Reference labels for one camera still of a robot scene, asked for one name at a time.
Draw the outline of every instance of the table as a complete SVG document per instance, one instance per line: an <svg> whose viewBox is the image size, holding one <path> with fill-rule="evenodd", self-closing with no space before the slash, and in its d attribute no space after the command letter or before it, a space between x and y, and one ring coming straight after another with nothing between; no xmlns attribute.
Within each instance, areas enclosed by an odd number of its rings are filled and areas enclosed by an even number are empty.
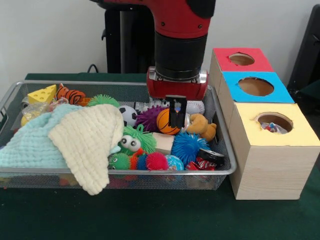
<svg viewBox="0 0 320 240"><path fill-rule="evenodd" d="M142 81L144 74L37 74L27 79ZM237 201L229 178L217 191L0 189L0 239L318 240L320 172L300 200Z"/></svg>

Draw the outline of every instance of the wire basket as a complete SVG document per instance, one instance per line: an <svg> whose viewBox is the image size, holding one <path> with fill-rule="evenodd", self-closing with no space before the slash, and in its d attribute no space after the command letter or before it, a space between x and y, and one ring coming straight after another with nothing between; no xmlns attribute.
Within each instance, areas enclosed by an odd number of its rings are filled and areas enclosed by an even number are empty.
<svg viewBox="0 0 320 240"><path fill-rule="evenodd" d="M5 146L21 124L21 104L28 93L46 88L57 81L21 81L12 85L0 102L0 146ZM86 93L88 98L108 94L121 105L133 107L135 102L148 103L149 94L145 83L63 81L67 88ZM107 189L171 189L216 190L227 175L237 167L222 115L216 91L208 86L203 100L204 116L209 123L217 124L217 133L210 148L224 155L224 165L215 171L148 171L109 170L110 184ZM78 185L68 168L4 168L0 166L0 187L7 188L74 188Z"/></svg>

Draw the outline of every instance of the googly eye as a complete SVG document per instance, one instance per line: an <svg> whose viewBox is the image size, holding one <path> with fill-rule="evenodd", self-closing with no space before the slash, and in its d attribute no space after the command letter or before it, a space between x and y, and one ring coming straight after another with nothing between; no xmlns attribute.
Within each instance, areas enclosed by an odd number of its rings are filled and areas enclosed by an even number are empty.
<svg viewBox="0 0 320 240"><path fill-rule="evenodd" d="M129 136L129 135L124 135L122 138L121 138L121 145L124 147L124 148L128 148L130 143L132 141L132 137Z"/></svg>
<svg viewBox="0 0 320 240"><path fill-rule="evenodd" d="M130 142L128 149L131 152L136 152L139 150L139 148L141 148L141 142L138 139L133 138L132 141Z"/></svg>

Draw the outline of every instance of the orange ball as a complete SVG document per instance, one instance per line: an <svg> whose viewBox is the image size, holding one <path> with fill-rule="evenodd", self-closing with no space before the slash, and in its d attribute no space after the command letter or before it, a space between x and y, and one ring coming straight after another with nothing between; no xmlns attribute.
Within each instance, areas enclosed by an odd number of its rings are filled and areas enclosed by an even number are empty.
<svg viewBox="0 0 320 240"><path fill-rule="evenodd" d="M175 135L180 132L180 129L177 127L169 126L169 108L162 110L158 117L156 118L156 125L160 132L168 135Z"/></svg>

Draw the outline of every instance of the brown stuffed bear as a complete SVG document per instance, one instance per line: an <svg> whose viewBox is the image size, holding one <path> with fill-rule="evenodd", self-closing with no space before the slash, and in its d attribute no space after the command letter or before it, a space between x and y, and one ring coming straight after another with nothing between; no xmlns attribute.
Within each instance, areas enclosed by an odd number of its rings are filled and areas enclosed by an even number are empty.
<svg viewBox="0 0 320 240"><path fill-rule="evenodd" d="M217 125L208 124L208 120L201 114L192 114L190 116L191 125L186 129L190 134L199 134L201 138L210 142L216 135Z"/></svg>

